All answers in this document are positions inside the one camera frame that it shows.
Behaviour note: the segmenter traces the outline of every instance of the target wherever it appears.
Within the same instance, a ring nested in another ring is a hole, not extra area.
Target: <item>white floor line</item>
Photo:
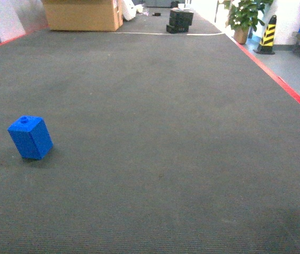
[[[148,35],[185,35],[185,36],[213,36],[213,35],[221,35],[221,33],[178,33],[178,34],[171,34],[171,33],[141,33],[141,32],[112,32],[117,34],[148,34]]]

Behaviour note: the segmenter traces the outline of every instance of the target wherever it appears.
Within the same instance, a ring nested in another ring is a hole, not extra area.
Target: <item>potted plant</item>
[[[234,39],[240,44],[245,44],[249,28],[257,30],[257,25],[264,22],[258,18],[259,11],[264,13],[266,4],[270,5],[273,0],[234,0],[232,1],[227,25],[235,30]]]

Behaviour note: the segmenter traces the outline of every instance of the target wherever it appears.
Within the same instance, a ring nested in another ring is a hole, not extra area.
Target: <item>white bag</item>
[[[123,17],[127,21],[136,17],[136,8],[132,0],[122,0]]]

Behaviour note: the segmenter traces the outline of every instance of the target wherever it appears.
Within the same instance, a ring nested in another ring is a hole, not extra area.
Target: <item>green leaves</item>
[[[258,18],[258,12],[264,14],[266,4],[272,4],[273,0],[240,0],[238,7],[231,5],[227,24],[230,25],[232,30],[238,28],[252,27],[254,31],[257,30],[257,25],[260,23],[262,26],[265,23]]]

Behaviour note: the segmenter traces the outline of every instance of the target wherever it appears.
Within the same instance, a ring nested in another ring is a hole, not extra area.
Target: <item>white wall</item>
[[[300,28],[300,0],[274,0],[263,18],[266,25],[273,15],[277,16],[274,44],[295,44],[296,40],[292,33]],[[262,37],[264,31],[265,28],[259,26],[254,35]]]
[[[0,42],[47,25],[41,0],[0,0]]]

